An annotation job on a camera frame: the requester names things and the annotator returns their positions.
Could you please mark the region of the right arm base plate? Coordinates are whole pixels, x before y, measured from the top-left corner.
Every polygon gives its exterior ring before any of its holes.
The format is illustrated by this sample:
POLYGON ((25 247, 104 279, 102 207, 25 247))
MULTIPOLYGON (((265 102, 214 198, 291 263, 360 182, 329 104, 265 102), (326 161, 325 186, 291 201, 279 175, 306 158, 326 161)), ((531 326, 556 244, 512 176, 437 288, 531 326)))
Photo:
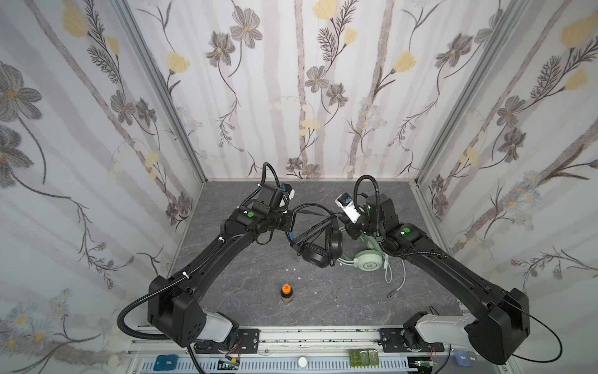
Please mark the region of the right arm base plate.
POLYGON ((414 329, 381 328, 378 344, 385 353, 439 353, 445 351, 442 343, 426 343, 414 329))

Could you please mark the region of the mint green headphones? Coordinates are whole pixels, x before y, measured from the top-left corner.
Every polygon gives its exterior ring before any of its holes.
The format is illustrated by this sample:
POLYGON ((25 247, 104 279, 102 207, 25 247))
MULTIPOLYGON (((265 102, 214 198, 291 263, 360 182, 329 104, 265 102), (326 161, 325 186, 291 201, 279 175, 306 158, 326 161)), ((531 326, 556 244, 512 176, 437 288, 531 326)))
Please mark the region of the mint green headphones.
POLYGON ((366 249, 361 250, 354 258, 342 255, 338 261, 343 265, 358 268, 360 271, 372 272, 378 269, 388 269, 388 256, 383 252, 377 239, 373 236, 361 234, 359 239, 366 249))

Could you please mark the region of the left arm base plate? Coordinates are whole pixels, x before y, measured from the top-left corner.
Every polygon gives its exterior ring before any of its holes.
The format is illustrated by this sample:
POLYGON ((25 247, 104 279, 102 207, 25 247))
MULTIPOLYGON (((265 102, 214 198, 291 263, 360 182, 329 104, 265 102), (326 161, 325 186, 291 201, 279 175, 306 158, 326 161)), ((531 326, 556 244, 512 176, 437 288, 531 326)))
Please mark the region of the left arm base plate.
POLYGON ((193 346, 196 354, 256 354, 259 347, 260 329, 241 328, 233 331, 221 343, 196 341, 193 346))

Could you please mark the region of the black blue headphones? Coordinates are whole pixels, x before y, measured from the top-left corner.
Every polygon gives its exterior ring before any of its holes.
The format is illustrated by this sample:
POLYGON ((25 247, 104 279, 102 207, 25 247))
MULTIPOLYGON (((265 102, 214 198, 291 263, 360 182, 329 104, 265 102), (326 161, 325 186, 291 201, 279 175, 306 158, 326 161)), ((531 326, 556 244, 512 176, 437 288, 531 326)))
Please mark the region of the black blue headphones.
POLYGON ((303 232, 286 233, 287 240, 297 256, 319 268, 335 266, 343 254, 343 235, 338 215, 330 208, 317 203, 300 204, 292 210, 295 218, 302 214, 320 217, 320 220, 303 232))

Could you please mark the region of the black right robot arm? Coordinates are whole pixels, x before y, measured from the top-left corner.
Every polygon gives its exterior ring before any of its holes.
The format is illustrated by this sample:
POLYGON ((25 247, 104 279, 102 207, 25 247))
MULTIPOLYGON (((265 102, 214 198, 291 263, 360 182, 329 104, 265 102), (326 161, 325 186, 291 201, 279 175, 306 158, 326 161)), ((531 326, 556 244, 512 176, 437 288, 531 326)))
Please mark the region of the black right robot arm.
POLYGON ((344 211, 343 223, 354 239, 367 236, 388 256, 404 259, 433 277, 468 310, 457 316, 420 312, 403 324, 404 342, 470 347, 487 361, 503 365, 530 334, 529 299, 519 289, 506 291, 455 260, 421 229, 399 221, 391 199, 370 196, 356 208, 347 193, 336 205, 344 211))

